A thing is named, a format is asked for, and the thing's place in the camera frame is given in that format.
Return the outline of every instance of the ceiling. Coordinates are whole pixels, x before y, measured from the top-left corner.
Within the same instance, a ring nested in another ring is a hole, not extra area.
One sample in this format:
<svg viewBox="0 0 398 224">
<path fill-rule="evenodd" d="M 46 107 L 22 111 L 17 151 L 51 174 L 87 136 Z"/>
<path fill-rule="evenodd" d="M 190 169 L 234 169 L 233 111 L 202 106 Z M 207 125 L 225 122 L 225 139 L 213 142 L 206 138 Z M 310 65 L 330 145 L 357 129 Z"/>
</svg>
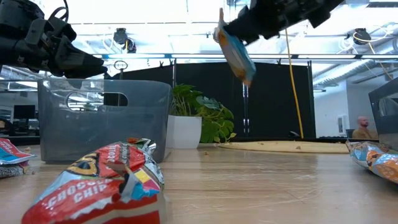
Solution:
<svg viewBox="0 0 398 224">
<path fill-rule="evenodd" d="M 44 11 L 46 18 L 62 0 L 32 0 Z M 355 45 L 352 39 L 345 40 L 355 28 L 366 28 L 372 35 L 372 45 L 378 48 L 398 35 L 398 1 L 347 0 L 349 4 L 338 6 L 331 18 L 316 29 L 308 21 L 288 28 L 292 54 L 372 54 L 369 45 Z M 218 25 L 219 8 L 224 8 L 225 21 L 236 18 L 240 9 L 249 0 L 237 1 L 229 6 L 227 0 L 68 0 L 69 23 L 78 34 L 75 47 L 90 54 L 120 54 L 121 46 L 114 43 L 113 33 L 117 28 L 126 28 L 129 37 L 141 54 L 222 54 L 213 40 L 214 28 Z M 280 38 L 260 39 L 248 46 L 250 54 L 286 54 L 284 31 Z M 158 67 L 159 59 L 129 59 L 129 70 Z M 185 59 L 177 63 L 217 62 L 218 59 Z M 114 60 L 106 62 L 111 73 Z M 313 63 L 314 75 L 342 63 L 328 60 Z"/>
</svg>

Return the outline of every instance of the red snack wrapper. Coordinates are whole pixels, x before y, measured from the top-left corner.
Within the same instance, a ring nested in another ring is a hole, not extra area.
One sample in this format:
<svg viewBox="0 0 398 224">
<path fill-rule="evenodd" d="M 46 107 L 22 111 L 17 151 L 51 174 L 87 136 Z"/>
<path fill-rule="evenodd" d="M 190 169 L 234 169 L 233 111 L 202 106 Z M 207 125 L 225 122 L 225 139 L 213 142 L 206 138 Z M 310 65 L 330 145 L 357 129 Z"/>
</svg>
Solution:
<svg viewBox="0 0 398 224">
<path fill-rule="evenodd" d="M 164 223 L 155 143 L 136 139 L 88 154 L 63 171 L 26 211 L 28 223 Z"/>
</svg>

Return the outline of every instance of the wooden table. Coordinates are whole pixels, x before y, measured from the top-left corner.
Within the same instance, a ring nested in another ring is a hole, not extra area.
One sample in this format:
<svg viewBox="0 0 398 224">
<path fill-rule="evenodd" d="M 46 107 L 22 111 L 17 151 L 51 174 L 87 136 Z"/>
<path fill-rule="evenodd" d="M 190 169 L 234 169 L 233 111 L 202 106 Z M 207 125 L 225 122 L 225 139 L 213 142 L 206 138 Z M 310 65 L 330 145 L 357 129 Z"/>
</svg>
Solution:
<svg viewBox="0 0 398 224">
<path fill-rule="evenodd" d="M 32 152 L 39 155 L 38 147 Z M 19 223 L 66 167 L 39 158 L 31 164 L 34 175 L 0 180 L 0 223 Z M 398 186 L 360 168 L 347 154 L 174 150 L 161 167 L 172 202 L 170 223 L 398 222 Z"/>
</svg>

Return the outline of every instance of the person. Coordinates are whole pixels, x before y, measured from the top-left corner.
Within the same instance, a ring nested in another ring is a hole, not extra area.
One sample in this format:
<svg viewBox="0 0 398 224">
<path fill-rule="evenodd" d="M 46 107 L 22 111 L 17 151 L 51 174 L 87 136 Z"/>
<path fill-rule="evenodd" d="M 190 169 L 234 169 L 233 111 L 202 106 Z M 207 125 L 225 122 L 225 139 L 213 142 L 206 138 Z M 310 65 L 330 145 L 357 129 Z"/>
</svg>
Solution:
<svg viewBox="0 0 398 224">
<path fill-rule="evenodd" d="M 368 129 L 369 121 L 365 116 L 358 118 L 359 128 L 353 132 L 353 139 L 377 139 L 377 133 Z"/>
</svg>

